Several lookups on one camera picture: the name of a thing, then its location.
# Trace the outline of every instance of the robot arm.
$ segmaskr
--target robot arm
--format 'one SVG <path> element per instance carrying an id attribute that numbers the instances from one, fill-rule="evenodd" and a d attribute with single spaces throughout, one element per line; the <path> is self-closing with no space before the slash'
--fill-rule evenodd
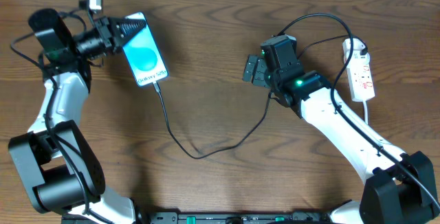
<path id="1" fill-rule="evenodd" d="M 300 112 L 305 121 L 321 131 L 330 142 L 349 160 L 350 164 L 359 174 L 362 183 L 372 177 L 373 170 L 381 168 L 386 170 L 394 165 L 385 156 L 381 156 L 362 136 L 345 122 L 330 100 L 330 89 L 322 88 L 310 93 L 309 99 L 301 100 Z M 341 105 L 341 111 L 350 117 L 351 121 L 360 127 L 374 141 L 383 146 L 395 159 L 401 161 L 401 154 L 405 152 L 399 147 L 392 145 L 377 134 L 370 126 L 365 124 L 335 93 L 336 101 Z"/>
<path id="2" fill-rule="evenodd" d="M 10 140 L 9 152 L 32 206 L 38 212 L 78 214 L 97 223 L 133 223 L 142 219 L 142 215 L 135 211 L 132 200 L 106 187 L 102 167 L 78 125 L 91 87 L 88 60 L 119 52 L 146 23 L 105 16 L 93 20 L 93 14 L 102 11 L 100 1 L 80 1 L 80 7 L 89 15 L 93 28 L 77 36 L 70 34 L 53 9 L 39 10 L 30 17 L 29 25 L 50 62 L 44 66 L 43 72 L 46 94 L 36 121 L 26 134 Z M 50 113 L 47 113 L 52 96 L 54 101 Z M 65 150 L 63 155 L 68 156 L 77 168 L 84 186 L 71 163 L 49 170 L 41 167 L 51 159 L 63 156 L 47 131 L 45 115 L 49 116 L 49 127 Z M 83 213 L 84 194 L 89 199 L 88 213 Z"/>
<path id="3" fill-rule="evenodd" d="M 439 215 L 426 191 L 406 177 L 397 165 L 381 155 L 335 110 L 331 84 L 316 71 L 304 72 L 296 58 L 296 39 L 275 36 L 261 44 L 261 56 L 249 55 L 244 81 L 270 88 L 279 104 L 291 108 L 299 118 L 315 126 L 349 160 L 364 184 L 360 203 L 350 202 L 332 211 L 336 223 L 425 223 Z M 377 134 L 342 101 L 343 112 L 378 147 L 386 150 L 437 198 L 434 168 L 422 153 L 407 155 Z M 395 179 L 401 181 L 396 185 Z"/>

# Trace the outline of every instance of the smartphone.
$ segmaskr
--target smartphone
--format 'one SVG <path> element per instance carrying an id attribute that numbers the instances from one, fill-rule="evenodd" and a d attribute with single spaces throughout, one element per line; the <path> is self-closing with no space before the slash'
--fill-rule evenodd
<path id="1" fill-rule="evenodd" d="M 125 18 L 146 21 L 144 14 L 141 12 L 131 14 Z M 142 31 L 124 45 L 123 49 L 139 87 L 168 76 L 168 71 L 151 34 L 148 22 Z"/>

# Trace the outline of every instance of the white cable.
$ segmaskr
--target white cable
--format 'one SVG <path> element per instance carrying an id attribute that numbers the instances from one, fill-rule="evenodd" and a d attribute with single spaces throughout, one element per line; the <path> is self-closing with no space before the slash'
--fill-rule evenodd
<path id="1" fill-rule="evenodd" d="M 366 124 L 368 124 L 369 123 L 369 110 L 366 106 L 366 100 L 363 100 L 362 104 L 364 104 L 364 121 Z"/>
<path id="2" fill-rule="evenodd" d="M 160 93 L 160 87 L 159 84 L 156 81 L 153 81 L 154 90 L 156 90 L 156 93 Z"/>

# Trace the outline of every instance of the white power strip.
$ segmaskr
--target white power strip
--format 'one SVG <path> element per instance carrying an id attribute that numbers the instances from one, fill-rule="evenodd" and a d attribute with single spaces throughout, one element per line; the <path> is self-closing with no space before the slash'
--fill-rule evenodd
<path id="1" fill-rule="evenodd" d="M 368 110 L 366 101 L 375 96 L 373 79 L 370 70 L 370 54 L 361 55 L 361 51 L 365 48 L 363 42 L 357 38 L 353 39 L 353 55 L 350 63 L 346 67 L 347 76 L 349 78 L 350 94 L 352 101 L 364 103 L 365 122 L 368 124 Z M 346 39 L 342 43 L 344 50 L 344 63 L 350 54 L 350 39 Z"/>

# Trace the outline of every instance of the wire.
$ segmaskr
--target wire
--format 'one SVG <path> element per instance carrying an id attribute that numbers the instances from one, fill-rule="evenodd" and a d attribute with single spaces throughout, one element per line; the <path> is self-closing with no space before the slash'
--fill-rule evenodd
<path id="1" fill-rule="evenodd" d="M 366 105 L 366 100 L 363 100 L 362 104 L 364 105 L 364 121 L 366 124 L 368 124 L 369 123 L 369 109 Z"/>
<path id="2" fill-rule="evenodd" d="M 73 10 L 69 11 L 69 14 L 74 14 L 74 13 L 76 13 L 78 11 L 81 11 L 81 10 L 83 10 L 83 9 L 81 9 L 81 8 L 74 8 Z"/>
<path id="3" fill-rule="evenodd" d="M 90 210 L 90 216 L 93 216 L 95 219 L 97 219 L 100 222 L 107 223 L 107 224 L 112 224 L 111 221 L 107 220 L 106 218 L 102 217 L 99 214 L 96 214 L 95 212 L 93 212 L 91 210 Z"/>
<path id="4" fill-rule="evenodd" d="M 315 13 L 315 14 L 308 14 L 302 17 L 297 18 L 296 20 L 292 21 L 289 25 L 287 25 L 284 29 L 281 30 L 281 32 L 278 33 L 278 36 L 283 35 L 284 32 L 291 27 L 293 24 L 295 24 L 298 21 L 301 21 L 303 19 L 309 18 L 309 17 L 314 17 L 314 16 L 325 16 L 325 17 L 329 17 L 332 18 L 334 20 L 336 20 L 337 22 L 339 22 L 344 29 L 346 30 L 348 37 L 350 38 L 350 43 L 353 44 L 353 34 L 351 33 L 351 30 L 349 28 L 349 26 L 340 18 L 338 18 L 335 15 L 332 14 L 325 14 L 325 13 Z M 350 46 L 350 53 L 349 56 L 344 64 L 344 66 L 342 67 L 342 69 L 340 70 L 340 72 L 338 73 L 338 75 L 336 76 L 335 82 L 333 83 L 333 86 L 330 89 L 330 98 L 331 98 L 331 102 L 333 104 L 333 106 L 335 107 L 335 110 L 341 115 L 341 117 L 345 120 L 345 122 L 347 122 L 351 128 L 353 128 L 356 132 L 359 133 L 359 135 L 361 135 L 369 144 L 371 144 L 371 146 L 373 146 L 375 149 L 377 149 L 377 151 L 381 154 L 383 154 L 383 156 L 385 156 L 387 159 L 391 160 L 394 164 L 396 164 L 397 167 L 399 167 L 408 177 L 411 178 L 412 181 L 414 181 L 414 183 L 416 183 L 428 196 L 429 198 L 432 200 L 432 202 L 434 203 L 434 205 L 440 210 L 440 204 L 439 202 L 435 199 L 435 197 L 431 194 L 431 192 L 429 192 L 429 190 L 408 170 L 406 169 L 401 163 L 400 161 L 398 161 L 397 159 L 395 159 L 392 155 L 390 155 L 388 152 L 386 152 L 386 150 L 384 149 L 383 146 L 380 146 L 378 144 L 376 144 L 367 134 L 365 134 L 358 126 L 356 126 L 356 124 L 354 124 L 346 115 L 345 113 L 341 110 L 341 106 L 338 105 L 338 103 L 336 102 L 335 99 L 335 88 L 336 88 L 336 84 L 339 81 L 339 78 L 341 77 L 341 75 L 344 73 L 345 69 L 347 68 L 348 64 L 350 63 L 351 57 L 353 55 L 353 46 Z"/>
<path id="5" fill-rule="evenodd" d="M 87 17 L 89 17 L 90 23 L 92 27 L 95 27 L 95 22 L 94 22 L 94 18 L 92 17 L 91 13 L 89 10 L 85 11 L 87 13 Z"/>
<path id="6" fill-rule="evenodd" d="M 78 11 L 78 10 L 72 10 L 71 12 L 68 13 L 69 15 L 67 15 L 67 16 L 70 16 L 70 17 L 75 18 L 74 15 L 73 15 L 73 13 L 75 13 L 75 12 L 77 12 L 77 11 Z M 89 196 L 88 196 L 87 188 L 86 188 L 86 185 L 87 185 L 87 184 L 85 183 L 84 175 L 83 175 L 81 172 L 79 172 L 79 170 L 77 169 L 77 167 L 76 167 L 75 164 L 73 163 L 72 159 L 71 159 L 70 156 L 67 154 L 66 150 L 65 150 L 65 149 L 63 148 L 63 146 L 60 144 L 60 141 L 62 141 L 62 143 L 64 143 L 64 144 L 68 144 L 68 142 L 66 142 L 63 138 L 61 138 L 61 137 L 55 135 L 53 129 L 50 127 L 50 119 L 51 119 L 51 117 L 50 117 L 50 113 L 51 113 L 51 111 L 52 111 L 52 107 L 53 107 L 53 104 L 54 104 L 54 100 L 55 100 L 55 97 L 56 97 L 56 93 L 57 93 L 57 91 L 58 91 L 58 84 L 57 84 L 57 82 L 55 81 L 54 77 L 50 75 L 50 73 L 48 72 L 48 70 L 46 70 L 46 68 L 44 68 L 44 66 L 42 66 L 41 64 L 39 64 L 39 63 L 36 62 L 35 60 L 31 59 L 29 56 L 26 56 L 25 54 L 21 53 L 21 52 L 15 47 L 15 44 L 17 44 L 17 43 L 19 43 L 19 42 L 21 42 L 21 41 L 23 41 L 23 40 L 25 40 L 25 39 L 31 37 L 33 34 L 34 34 L 34 33 L 32 32 L 32 33 L 26 34 L 26 35 L 24 35 L 24 36 L 22 36 L 22 37 L 19 37 L 19 38 L 14 39 L 14 40 L 11 42 L 10 47 L 11 47 L 11 50 L 12 50 L 13 52 L 15 52 L 17 55 L 21 56 L 22 58 L 24 58 L 24 59 L 26 59 L 27 61 L 29 61 L 30 63 L 32 63 L 34 66 L 38 67 L 38 68 L 39 68 L 39 69 L 40 69 L 45 75 L 47 75 L 47 76 L 49 77 L 49 79 L 50 79 L 51 82 L 52 82 L 52 89 L 53 89 L 53 91 L 52 91 L 52 94 L 51 94 L 51 96 L 50 96 L 49 102 L 47 103 L 46 112 L 45 112 L 45 114 L 44 114 L 45 126 L 46 126 L 47 132 L 49 133 L 49 136 L 50 136 L 51 140 L 52 140 L 53 143 L 55 144 L 55 147 L 60 151 L 60 153 L 61 153 L 61 155 L 64 157 L 66 163 L 71 167 L 71 169 L 74 171 L 74 174 L 76 175 L 76 177 L 77 177 L 77 179 L 78 179 L 78 182 L 79 182 L 80 187 L 81 187 L 81 190 L 82 190 L 82 195 L 83 195 L 83 199 L 84 199 L 84 204 L 85 204 L 85 208 L 84 208 L 84 211 L 82 212 L 82 214 L 84 214 L 84 215 L 86 215 L 86 214 L 89 215 L 91 210 L 90 210 L 90 205 L 89 205 Z M 42 57 L 43 57 L 42 55 L 43 55 L 43 53 L 41 52 L 41 53 L 38 55 L 38 60 L 42 60 L 42 59 L 43 59 L 43 58 L 42 58 Z M 77 153 L 77 154 L 80 155 L 80 153 L 79 153 L 76 149 L 73 150 L 73 151 L 74 151 L 75 153 Z"/>
<path id="7" fill-rule="evenodd" d="M 70 18 L 74 18 L 74 19 L 79 20 L 82 23 L 82 31 L 83 32 L 87 31 L 87 25 L 85 24 L 85 21 L 83 20 L 83 18 L 81 18 L 77 14 L 74 14 L 74 12 L 72 12 L 72 11 L 71 12 L 58 12 L 58 14 L 60 15 L 60 17 L 62 19 L 70 17 Z"/>
<path id="8" fill-rule="evenodd" d="M 102 68 L 104 67 L 104 58 L 101 58 L 101 63 L 100 64 L 95 64 L 94 62 L 88 60 L 87 63 L 92 66 L 92 67 L 98 67 L 98 68 Z"/>
<path id="9" fill-rule="evenodd" d="M 225 147 L 225 148 L 220 148 L 219 150 L 216 150 L 216 151 L 214 151 L 214 152 L 211 152 L 211 153 L 208 153 L 208 154 L 206 154 L 206 155 L 202 155 L 202 156 L 199 156 L 199 157 L 196 157 L 196 156 L 193 156 L 193 155 L 191 155 L 181 144 L 180 144 L 180 142 L 176 139 L 176 137 L 174 136 L 174 134 L 173 134 L 173 132 L 171 131 L 171 129 L 170 129 L 170 123 L 169 123 L 169 121 L 168 121 L 168 115 L 166 114 L 166 108 L 165 108 L 165 104 L 164 104 L 164 99 L 163 99 L 163 97 L 162 97 L 162 92 L 161 92 L 161 90 L 160 90 L 160 86 L 159 86 L 159 83 L 157 83 L 157 82 L 154 82 L 153 83 L 153 85 L 154 85 L 154 88 L 155 88 L 155 90 L 156 90 L 156 93 L 158 94 L 158 96 L 159 96 L 159 99 L 160 99 L 160 103 L 162 104 L 162 110 L 163 110 L 163 112 L 164 112 L 164 117 L 165 117 L 165 123 L 166 123 L 166 128 L 168 129 L 168 132 L 170 133 L 170 135 L 171 135 L 171 137 L 173 138 L 173 140 L 176 142 L 176 144 L 186 153 L 186 155 L 187 156 L 189 156 L 190 158 L 192 158 L 192 159 L 204 159 L 204 158 L 206 158 L 206 157 L 208 157 L 208 156 L 211 156 L 211 155 L 213 155 L 213 154 L 216 154 L 216 153 L 219 153 L 219 152 L 223 152 L 223 151 L 227 151 L 227 150 L 231 150 L 231 149 L 234 149 L 234 148 L 237 148 L 237 147 L 239 147 L 240 145 L 242 145 L 242 143 L 252 134 L 252 132 L 254 132 L 255 130 L 256 130 L 256 128 L 258 128 L 259 126 L 260 126 L 260 124 L 263 122 L 263 120 L 265 119 L 265 117 L 266 117 L 266 114 L 267 114 L 267 110 L 269 109 L 269 103 L 270 103 L 270 99 L 271 99 L 271 96 L 272 96 L 272 91 L 270 91 L 269 92 L 269 95 L 268 95 L 268 97 L 267 97 L 267 102 L 266 102 L 266 106 L 265 106 L 265 110 L 264 110 L 264 114 L 263 114 L 263 117 L 260 119 L 260 121 L 258 121 L 258 123 L 256 123 L 256 125 L 254 126 L 254 128 L 252 128 L 246 135 L 245 135 L 245 137 L 243 137 L 243 139 L 239 142 L 239 143 L 237 143 L 237 144 L 235 144 L 234 146 L 228 146 L 228 147 Z"/>
<path id="10" fill-rule="evenodd" d="M 327 39 L 324 39 L 324 40 L 321 40 L 321 41 L 317 41 L 315 43 L 311 43 L 310 45 L 308 45 L 304 49 L 302 49 L 302 51 L 298 54 L 298 56 L 296 58 L 299 59 L 307 51 L 307 49 L 309 49 L 310 47 L 312 47 L 314 45 L 317 45 L 317 44 L 323 43 L 323 42 L 327 42 L 327 41 L 332 41 L 332 40 L 335 40 L 335 39 L 338 39 L 338 38 L 346 38 L 346 37 L 348 37 L 348 35 L 336 36 L 336 37 L 333 37 L 333 38 L 327 38 Z M 367 51 L 368 51 L 368 47 L 366 46 L 366 43 L 360 37 L 358 37 L 358 36 L 353 35 L 353 38 L 359 39 L 364 44 L 365 48 L 362 49 L 361 54 L 365 55 L 367 53 Z"/>

